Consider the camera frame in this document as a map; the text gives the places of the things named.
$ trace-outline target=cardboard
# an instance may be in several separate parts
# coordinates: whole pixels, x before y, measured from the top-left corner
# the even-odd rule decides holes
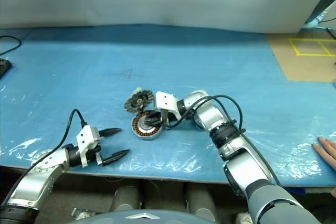
[[[326,31],[267,35],[278,63],[290,81],[336,81],[336,40]]]

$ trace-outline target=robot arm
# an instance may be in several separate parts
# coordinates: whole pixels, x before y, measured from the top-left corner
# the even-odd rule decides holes
[[[161,111],[161,121],[167,127],[170,127],[167,114],[173,113],[180,120],[190,106],[194,106],[191,116],[218,148],[221,158],[226,162],[225,175],[233,191],[247,199],[254,224],[320,223],[286,190],[272,184],[267,165],[236,127],[235,121],[228,119],[211,100],[197,103],[204,97],[208,97],[208,94],[203,90],[194,91],[183,100],[159,91],[155,95],[154,106]]]
[[[45,158],[21,179],[7,202],[4,202],[0,209],[0,223],[34,223],[54,182],[62,173],[78,165],[86,167],[91,161],[108,165],[124,156],[129,150],[114,153],[107,159],[100,155],[100,137],[118,131],[119,128],[98,131],[96,127],[85,125],[77,135],[78,146],[68,144],[50,155],[51,150],[45,150],[35,156],[32,164]]]

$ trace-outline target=gear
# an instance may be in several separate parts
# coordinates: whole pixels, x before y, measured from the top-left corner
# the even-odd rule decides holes
[[[138,114],[132,120],[132,130],[141,139],[151,140],[157,137],[161,131],[162,127],[155,127],[146,125],[146,116],[149,115],[149,111]]]
[[[151,90],[137,88],[132,95],[127,99],[124,107],[125,110],[131,113],[142,112],[154,99]]]

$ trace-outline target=blue table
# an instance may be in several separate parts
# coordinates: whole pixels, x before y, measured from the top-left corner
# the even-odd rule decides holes
[[[312,150],[316,137],[336,135],[336,89],[289,82],[262,34],[148,25],[2,30],[23,45],[5,55],[14,67],[0,79],[0,163],[28,167],[60,141],[70,111],[92,126],[121,127],[101,142],[119,162],[74,172],[227,183],[211,139],[192,122],[152,141],[131,131],[125,100],[136,87],[183,98],[195,89],[234,97],[247,136],[286,186],[334,186],[336,173]],[[15,43],[3,40],[2,50]],[[235,107],[224,101],[238,119]],[[80,130],[74,120],[67,143]]]

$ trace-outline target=human hand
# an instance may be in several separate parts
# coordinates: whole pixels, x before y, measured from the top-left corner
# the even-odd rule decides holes
[[[314,143],[314,150],[336,171],[336,143],[331,139],[325,140],[323,137],[319,137],[319,142],[324,148]],[[331,195],[336,198],[336,187],[331,190]]]

